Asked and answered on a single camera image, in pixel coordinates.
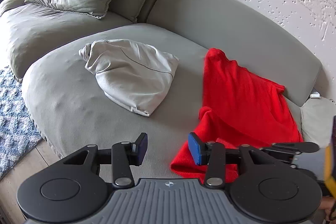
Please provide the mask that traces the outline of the grey storage bag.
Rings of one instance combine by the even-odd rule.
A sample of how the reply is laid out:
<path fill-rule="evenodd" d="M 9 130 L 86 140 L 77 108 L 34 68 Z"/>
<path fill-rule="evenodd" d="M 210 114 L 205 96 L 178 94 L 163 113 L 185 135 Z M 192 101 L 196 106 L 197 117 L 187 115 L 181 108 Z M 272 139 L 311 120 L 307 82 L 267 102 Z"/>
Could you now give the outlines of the grey storage bag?
<path fill-rule="evenodd" d="M 179 64 L 171 53 L 130 39 L 96 40 L 79 55 L 111 101 L 145 117 L 167 96 Z"/>

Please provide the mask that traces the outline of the red t-shirt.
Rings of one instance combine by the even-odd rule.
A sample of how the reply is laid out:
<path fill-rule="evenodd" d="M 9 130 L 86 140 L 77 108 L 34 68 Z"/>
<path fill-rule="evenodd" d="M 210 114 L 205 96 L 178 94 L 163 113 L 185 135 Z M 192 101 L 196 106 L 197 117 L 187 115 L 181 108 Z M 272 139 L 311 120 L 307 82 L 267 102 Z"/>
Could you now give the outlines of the red t-shirt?
<path fill-rule="evenodd" d="M 284 96 L 285 86 L 258 76 L 216 48 L 204 60 L 202 105 L 193 132 L 226 148 L 299 143 L 302 134 Z"/>

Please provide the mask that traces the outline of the grey sofa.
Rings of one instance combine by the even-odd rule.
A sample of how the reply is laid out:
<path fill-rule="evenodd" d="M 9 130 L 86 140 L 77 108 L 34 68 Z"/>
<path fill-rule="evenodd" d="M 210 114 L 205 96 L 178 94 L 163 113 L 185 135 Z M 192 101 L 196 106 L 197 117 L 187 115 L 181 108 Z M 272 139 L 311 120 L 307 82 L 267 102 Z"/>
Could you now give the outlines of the grey sofa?
<path fill-rule="evenodd" d="M 147 133 L 135 178 L 203 178 L 189 133 L 228 147 L 302 141 L 322 64 L 236 0 L 152 0 L 143 23 L 2 4 L 1 40 L 39 135 L 59 157 Z"/>

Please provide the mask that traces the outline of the grey side cushion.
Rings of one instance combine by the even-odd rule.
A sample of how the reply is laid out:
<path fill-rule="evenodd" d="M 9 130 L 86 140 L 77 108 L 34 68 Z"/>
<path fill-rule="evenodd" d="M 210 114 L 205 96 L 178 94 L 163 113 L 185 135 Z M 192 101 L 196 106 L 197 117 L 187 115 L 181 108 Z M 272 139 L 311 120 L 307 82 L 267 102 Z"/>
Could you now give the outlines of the grey side cushion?
<path fill-rule="evenodd" d="M 305 141 L 327 147 L 331 140 L 335 102 L 327 98 L 308 99 L 301 108 L 301 130 Z"/>

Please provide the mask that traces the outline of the blue white rug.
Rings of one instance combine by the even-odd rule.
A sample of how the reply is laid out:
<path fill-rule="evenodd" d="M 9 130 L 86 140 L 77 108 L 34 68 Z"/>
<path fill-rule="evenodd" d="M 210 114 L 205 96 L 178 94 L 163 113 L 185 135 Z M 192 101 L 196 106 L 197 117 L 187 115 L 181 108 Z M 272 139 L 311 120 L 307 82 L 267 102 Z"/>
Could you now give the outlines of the blue white rug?
<path fill-rule="evenodd" d="M 42 139 L 22 97 L 21 84 L 9 67 L 1 69 L 0 133 L 1 178 Z"/>

